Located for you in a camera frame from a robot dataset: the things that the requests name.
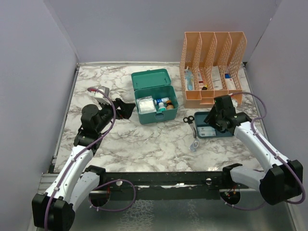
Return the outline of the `white gauze pad packet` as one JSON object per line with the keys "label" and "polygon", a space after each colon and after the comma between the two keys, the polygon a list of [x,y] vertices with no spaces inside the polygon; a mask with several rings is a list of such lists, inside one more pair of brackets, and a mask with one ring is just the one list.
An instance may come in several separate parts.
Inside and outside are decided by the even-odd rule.
{"label": "white gauze pad packet", "polygon": [[136,102],[138,106],[138,112],[140,114],[152,113],[156,111],[152,96],[139,98],[136,100]]}

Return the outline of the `dark teal divided tray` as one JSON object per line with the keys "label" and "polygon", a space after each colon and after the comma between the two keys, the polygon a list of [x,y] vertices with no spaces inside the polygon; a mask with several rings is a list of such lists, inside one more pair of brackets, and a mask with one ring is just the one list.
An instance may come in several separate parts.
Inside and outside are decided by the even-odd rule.
{"label": "dark teal divided tray", "polygon": [[210,127],[207,123],[204,122],[205,118],[209,112],[201,111],[201,112],[195,112],[194,113],[194,121],[195,121],[195,127],[196,127],[196,132],[197,132],[197,137],[200,139],[210,139],[210,138],[227,138],[227,137],[232,137],[233,135],[228,132],[220,132],[217,129],[216,130],[216,136],[215,137],[200,137],[198,134],[198,127]]}

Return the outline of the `light blue mask packet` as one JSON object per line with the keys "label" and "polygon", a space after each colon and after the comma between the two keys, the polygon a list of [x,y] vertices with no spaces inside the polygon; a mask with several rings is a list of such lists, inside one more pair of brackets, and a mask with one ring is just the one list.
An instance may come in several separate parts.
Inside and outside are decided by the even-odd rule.
{"label": "light blue mask packet", "polygon": [[215,137],[216,130],[212,127],[198,127],[198,134],[200,137]]}

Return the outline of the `black handled scissors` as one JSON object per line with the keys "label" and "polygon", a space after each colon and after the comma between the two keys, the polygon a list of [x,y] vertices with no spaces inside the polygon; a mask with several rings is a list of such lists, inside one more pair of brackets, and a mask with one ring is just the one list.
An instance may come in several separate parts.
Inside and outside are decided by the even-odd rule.
{"label": "black handled scissors", "polygon": [[190,128],[193,131],[193,138],[196,140],[197,139],[197,132],[196,132],[196,129],[195,129],[195,124],[194,124],[194,116],[190,115],[188,117],[184,117],[183,122],[187,123],[190,126]]}

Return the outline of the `white bottle green label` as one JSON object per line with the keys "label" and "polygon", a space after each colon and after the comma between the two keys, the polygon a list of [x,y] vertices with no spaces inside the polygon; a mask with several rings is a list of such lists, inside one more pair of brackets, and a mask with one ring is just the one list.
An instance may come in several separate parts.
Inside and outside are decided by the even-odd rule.
{"label": "white bottle green label", "polygon": [[158,106],[159,106],[158,111],[165,111],[167,109],[163,102],[159,102]]}

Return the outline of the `white bottle blue label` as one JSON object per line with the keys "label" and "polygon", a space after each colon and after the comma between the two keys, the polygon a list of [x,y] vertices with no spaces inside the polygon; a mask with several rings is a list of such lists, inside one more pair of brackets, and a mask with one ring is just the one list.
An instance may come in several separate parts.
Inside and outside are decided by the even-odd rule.
{"label": "white bottle blue label", "polygon": [[155,99],[154,103],[155,104],[159,104],[159,103],[167,103],[167,101],[169,101],[168,97],[164,97],[164,98],[160,98],[160,99]]}

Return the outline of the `green plastic medicine box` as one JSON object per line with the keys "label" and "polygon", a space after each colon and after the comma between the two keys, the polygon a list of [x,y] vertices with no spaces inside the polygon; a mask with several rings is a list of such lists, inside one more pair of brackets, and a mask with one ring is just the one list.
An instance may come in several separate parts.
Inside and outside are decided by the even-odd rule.
{"label": "green plastic medicine box", "polygon": [[155,104],[155,112],[140,114],[136,102],[139,122],[142,125],[175,119],[179,104],[166,69],[135,72],[131,74],[131,79],[135,101],[147,96],[152,96],[153,100],[168,97],[174,105],[172,110],[158,111],[159,106]]}

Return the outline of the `tape roll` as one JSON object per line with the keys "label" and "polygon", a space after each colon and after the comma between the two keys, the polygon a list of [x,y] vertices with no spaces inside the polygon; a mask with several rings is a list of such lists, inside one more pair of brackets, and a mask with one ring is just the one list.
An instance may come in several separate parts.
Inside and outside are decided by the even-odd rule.
{"label": "tape roll", "polygon": [[190,150],[192,152],[196,152],[197,148],[199,147],[199,141],[195,139],[192,144],[190,145]]}

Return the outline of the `amber bottle orange label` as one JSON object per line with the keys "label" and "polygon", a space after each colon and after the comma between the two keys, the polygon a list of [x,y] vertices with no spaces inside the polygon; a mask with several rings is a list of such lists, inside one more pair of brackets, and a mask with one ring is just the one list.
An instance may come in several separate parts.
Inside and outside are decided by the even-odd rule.
{"label": "amber bottle orange label", "polygon": [[173,105],[173,103],[172,103],[171,100],[166,101],[166,109],[167,109],[167,110],[172,110],[172,109],[174,109],[174,105]]}

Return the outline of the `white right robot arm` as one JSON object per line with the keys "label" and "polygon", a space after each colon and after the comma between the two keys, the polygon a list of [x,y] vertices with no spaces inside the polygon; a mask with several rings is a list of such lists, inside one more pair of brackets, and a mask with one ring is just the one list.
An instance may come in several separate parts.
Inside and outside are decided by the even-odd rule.
{"label": "white right robot arm", "polygon": [[269,205],[287,202],[298,205],[305,201],[303,166],[278,151],[256,128],[256,119],[244,112],[236,112],[233,94],[214,99],[214,105],[204,122],[220,132],[228,131],[239,139],[254,155],[262,172],[233,164],[223,168],[221,183],[232,188],[237,183],[259,191]]}

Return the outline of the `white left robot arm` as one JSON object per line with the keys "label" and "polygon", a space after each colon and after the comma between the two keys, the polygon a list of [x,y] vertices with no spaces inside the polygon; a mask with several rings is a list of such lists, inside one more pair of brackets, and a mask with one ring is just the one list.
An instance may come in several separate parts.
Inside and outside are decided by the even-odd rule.
{"label": "white left robot arm", "polygon": [[129,119],[134,103],[117,98],[112,104],[88,104],[81,111],[81,127],[74,139],[71,154],[58,177],[43,194],[32,199],[34,225],[47,231],[68,231],[75,213],[91,190],[101,190],[106,185],[105,169],[85,170],[94,157],[107,132],[117,119]]}

